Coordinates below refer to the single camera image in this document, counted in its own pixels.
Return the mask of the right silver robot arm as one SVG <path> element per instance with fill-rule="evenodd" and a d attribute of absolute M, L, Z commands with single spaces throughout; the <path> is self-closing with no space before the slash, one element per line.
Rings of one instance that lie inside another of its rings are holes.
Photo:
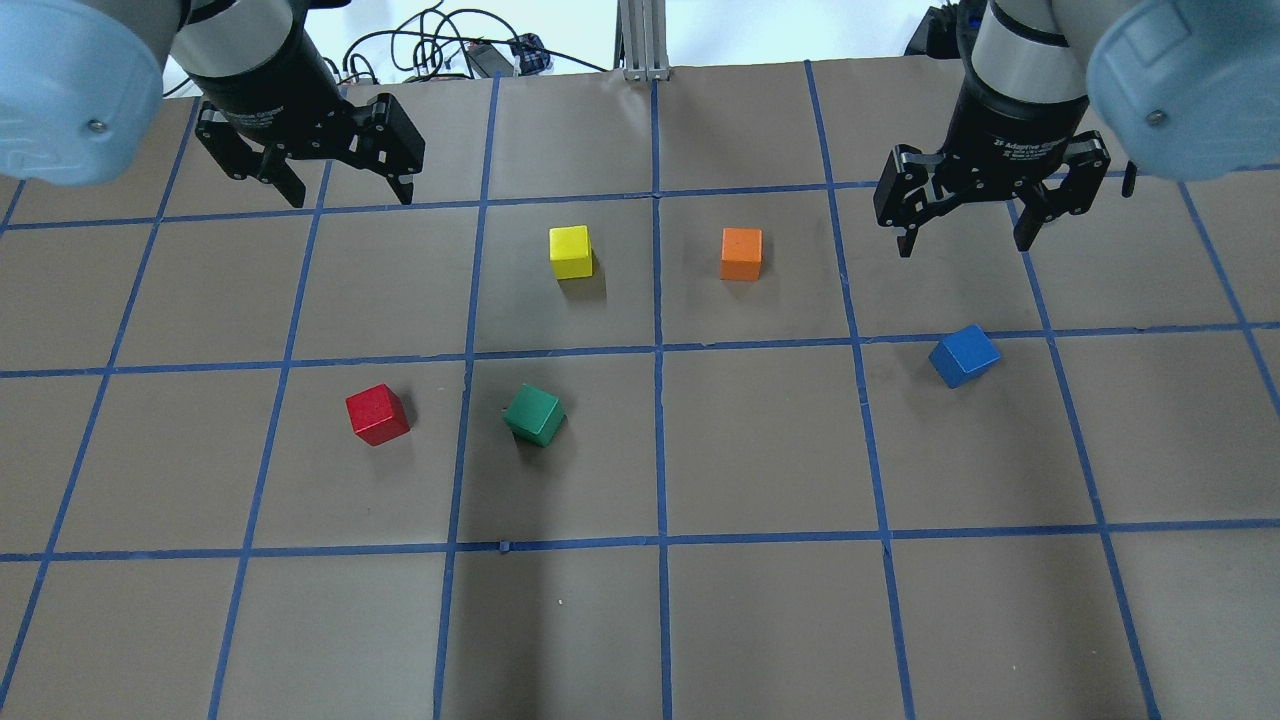
<path fill-rule="evenodd" d="M 1012 237 L 1087 213 L 1112 163 L 1088 110 L 1137 177 L 1210 181 L 1277 158 L 1275 1 L 956 1 L 908 47 L 956 58 L 963 85 L 940 149 L 892 149 L 876 220 L 913 254 L 919 229 L 975 202 L 1018 200 Z"/>

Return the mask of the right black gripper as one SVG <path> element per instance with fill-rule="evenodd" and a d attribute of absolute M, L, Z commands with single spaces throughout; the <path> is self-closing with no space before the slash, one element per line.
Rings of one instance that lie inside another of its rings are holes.
<path fill-rule="evenodd" d="M 890 151 L 873 195 L 877 224 L 892 229 L 899 256 L 910 258 L 943 201 L 1015 196 L 1023 210 L 1012 237 L 1018 251 L 1028 252 L 1044 224 L 1088 211 L 1108 172 L 1102 135 L 1075 136 L 1088 106 L 1085 96 L 1024 102 L 966 79 L 940 154 L 905 143 Z M 1043 181 L 1062 164 L 1065 177 L 1050 188 Z"/>

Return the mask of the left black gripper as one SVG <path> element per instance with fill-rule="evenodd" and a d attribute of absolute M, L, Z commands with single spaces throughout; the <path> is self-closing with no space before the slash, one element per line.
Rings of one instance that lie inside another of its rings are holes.
<path fill-rule="evenodd" d="M 271 186 L 292 208 L 306 184 L 289 165 L 339 158 L 380 176 L 397 201 L 413 201 L 426 142 L 390 94 L 346 100 L 301 15 L 193 15 L 186 70 L 200 87 L 195 136 L 234 181 Z"/>

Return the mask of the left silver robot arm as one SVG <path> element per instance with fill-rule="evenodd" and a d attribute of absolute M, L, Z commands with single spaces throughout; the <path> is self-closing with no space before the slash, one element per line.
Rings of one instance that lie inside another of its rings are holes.
<path fill-rule="evenodd" d="M 333 160 L 413 199 L 426 143 L 399 101 L 346 100 L 305 28 L 311 1 L 5 1 L 1 169 L 101 184 L 134 160 L 175 61 L 202 94 L 195 135 L 234 181 L 301 208 L 292 161 Z"/>

